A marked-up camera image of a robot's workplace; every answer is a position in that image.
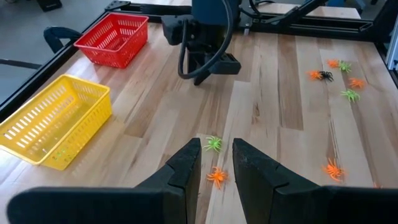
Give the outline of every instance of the wooden tabletop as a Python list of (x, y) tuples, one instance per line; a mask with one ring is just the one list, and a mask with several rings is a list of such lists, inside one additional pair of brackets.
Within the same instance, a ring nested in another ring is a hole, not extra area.
[[(359, 18), (347, 8), (320, 7), (312, 14)], [(208, 136), (223, 140), (220, 154), (202, 152), (197, 223), (245, 223), (233, 138), (320, 185), (398, 187), (398, 90), (373, 43), (236, 34), (228, 52), (242, 64), (239, 75), (212, 75), (198, 87), (178, 77), (179, 52), (167, 44), (160, 24), (149, 24), (148, 43), (125, 70), (93, 65), (77, 52), (52, 79), (69, 73), (109, 86), (113, 115), (63, 172), (0, 151), (0, 223), (6, 223), (11, 195), (32, 187), (134, 187), (193, 137), (202, 145)], [(348, 61), (352, 72), (328, 68), (331, 58)], [(312, 81), (309, 70), (329, 70), (335, 81)], [(357, 103), (340, 94), (351, 77), (367, 83)], [(322, 170), (328, 159), (346, 171), (341, 183)], [(221, 190), (205, 180), (212, 166), (229, 172)]]

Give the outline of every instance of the black metal frame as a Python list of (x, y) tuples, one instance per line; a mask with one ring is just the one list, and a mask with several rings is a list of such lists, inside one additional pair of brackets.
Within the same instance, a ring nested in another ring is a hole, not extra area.
[[(394, 26), (398, 13), (398, 1), (387, 0), (374, 21), (305, 16), (323, 2), (325, 0), (313, 0), (300, 7), (295, 7), (286, 14), (261, 13), (254, 15), (254, 18), (242, 12), (236, 30), (374, 42), (381, 57), (385, 57), (386, 49), (382, 43), (388, 40), (388, 34)], [(250, 14), (254, 13), (249, 0), (243, 0), (241, 8)], [(145, 15), (149, 17), (149, 22), (160, 23), (163, 15), (183, 15), (189, 14), (190, 11), (190, 6), (157, 6), (129, 1), (113, 1), (82, 33), (89, 30), (109, 12)], [(73, 46), (73, 42), (73, 40), (69, 41), (53, 58), (42, 65), (20, 88), (0, 104), (0, 121), (4, 121), (17, 110), (78, 50)], [(390, 73), (397, 85), (397, 72), (393, 70)]]

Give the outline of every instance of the black toy spider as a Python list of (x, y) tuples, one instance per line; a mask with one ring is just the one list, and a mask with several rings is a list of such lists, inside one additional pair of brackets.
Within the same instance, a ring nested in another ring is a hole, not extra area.
[(333, 74), (331, 72), (325, 72), (325, 71), (320, 71), (319, 74), (321, 74), (321, 80), (328, 79), (329, 81), (333, 82)]

